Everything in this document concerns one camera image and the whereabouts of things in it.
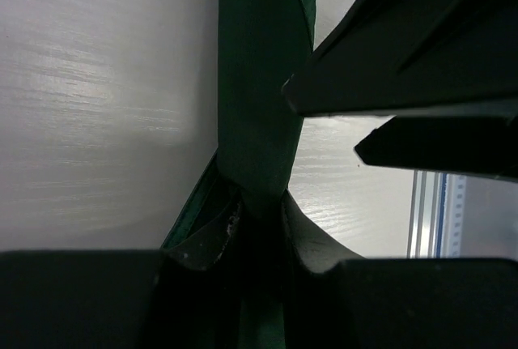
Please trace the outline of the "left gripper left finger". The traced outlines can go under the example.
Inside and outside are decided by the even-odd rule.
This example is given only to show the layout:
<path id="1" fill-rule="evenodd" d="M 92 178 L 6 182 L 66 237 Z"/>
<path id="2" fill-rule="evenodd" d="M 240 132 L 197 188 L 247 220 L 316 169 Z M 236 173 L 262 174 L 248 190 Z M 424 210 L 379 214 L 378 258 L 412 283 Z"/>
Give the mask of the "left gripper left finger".
<path id="1" fill-rule="evenodd" d="M 236 347 L 241 214 L 233 200 L 171 249 L 3 253 L 2 347 Z"/>

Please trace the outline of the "dark green cloth napkin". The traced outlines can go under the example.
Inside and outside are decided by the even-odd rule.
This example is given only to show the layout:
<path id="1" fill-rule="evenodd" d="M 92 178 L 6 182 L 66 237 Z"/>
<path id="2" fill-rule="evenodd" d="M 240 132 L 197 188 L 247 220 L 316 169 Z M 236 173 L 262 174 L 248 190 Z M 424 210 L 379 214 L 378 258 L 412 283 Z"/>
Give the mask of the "dark green cloth napkin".
<path id="1" fill-rule="evenodd" d="M 218 144 L 163 243 L 154 348 L 285 347 L 281 201 L 303 120 L 282 86 L 316 0 L 218 0 Z"/>

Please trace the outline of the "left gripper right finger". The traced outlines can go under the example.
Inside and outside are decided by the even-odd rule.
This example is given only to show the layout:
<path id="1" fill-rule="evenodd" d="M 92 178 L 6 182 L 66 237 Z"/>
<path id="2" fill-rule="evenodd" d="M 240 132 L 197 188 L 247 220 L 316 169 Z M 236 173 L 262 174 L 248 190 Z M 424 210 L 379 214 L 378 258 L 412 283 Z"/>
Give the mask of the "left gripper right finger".
<path id="1" fill-rule="evenodd" d="M 289 348 L 514 348 L 517 264 L 361 257 L 281 203 Z"/>

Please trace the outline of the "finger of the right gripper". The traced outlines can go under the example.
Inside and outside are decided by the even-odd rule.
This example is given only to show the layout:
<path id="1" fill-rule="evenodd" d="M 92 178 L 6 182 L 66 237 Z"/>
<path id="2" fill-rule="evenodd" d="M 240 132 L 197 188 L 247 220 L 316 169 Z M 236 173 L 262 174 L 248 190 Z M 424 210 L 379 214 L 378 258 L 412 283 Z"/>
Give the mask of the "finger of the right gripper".
<path id="1" fill-rule="evenodd" d="M 303 116 L 517 112 L 517 0 L 356 0 L 283 88 Z"/>
<path id="2" fill-rule="evenodd" d="M 394 117 L 355 146 L 367 165 L 517 182 L 517 120 Z"/>

